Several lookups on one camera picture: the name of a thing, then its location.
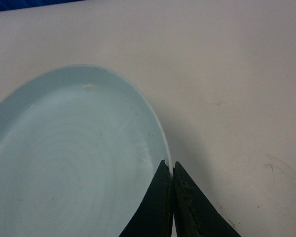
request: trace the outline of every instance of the black metal tool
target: black metal tool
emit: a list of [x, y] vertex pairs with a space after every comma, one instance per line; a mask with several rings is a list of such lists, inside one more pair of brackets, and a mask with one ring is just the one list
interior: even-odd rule
[[161, 161], [144, 199], [119, 237], [240, 237], [215, 210], [179, 162], [174, 179]]

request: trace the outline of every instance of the white table surface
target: white table surface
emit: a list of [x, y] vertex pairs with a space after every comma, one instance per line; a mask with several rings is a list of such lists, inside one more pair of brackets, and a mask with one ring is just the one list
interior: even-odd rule
[[296, 237], [296, 1], [90, 0], [0, 12], [0, 101], [70, 64], [147, 97], [243, 237]]

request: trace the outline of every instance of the ceramic plate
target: ceramic plate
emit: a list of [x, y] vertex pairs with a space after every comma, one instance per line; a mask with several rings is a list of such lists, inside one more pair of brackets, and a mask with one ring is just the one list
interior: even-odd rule
[[0, 104], [0, 237], [117, 237], [163, 159], [160, 123], [126, 79], [43, 74]]

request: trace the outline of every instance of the blue object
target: blue object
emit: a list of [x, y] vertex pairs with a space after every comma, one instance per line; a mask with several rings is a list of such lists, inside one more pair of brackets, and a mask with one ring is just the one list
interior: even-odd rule
[[0, 0], [0, 11], [45, 6], [78, 0]]
[[0, 236], [118, 236], [162, 160], [161, 125], [122, 76], [43, 74], [0, 104]]

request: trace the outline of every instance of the white background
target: white background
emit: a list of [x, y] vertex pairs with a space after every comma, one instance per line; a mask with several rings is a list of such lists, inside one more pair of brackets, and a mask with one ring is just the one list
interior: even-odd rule
[[296, 1], [90, 0], [0, 12], [0, 101], [70, 64], [122, 74], [243, 237], [296, 237]]

